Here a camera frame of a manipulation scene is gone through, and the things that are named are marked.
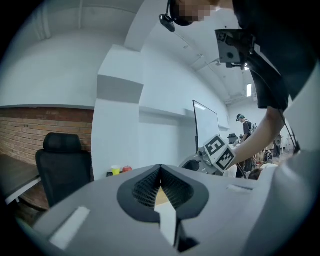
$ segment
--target red brick wall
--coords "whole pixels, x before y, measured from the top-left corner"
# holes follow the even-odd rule
[[[35,165],[36,152],[48,133],[80,137],[82,149],[91,151],[94,111],[74,108],[0,108],[0,152]]]

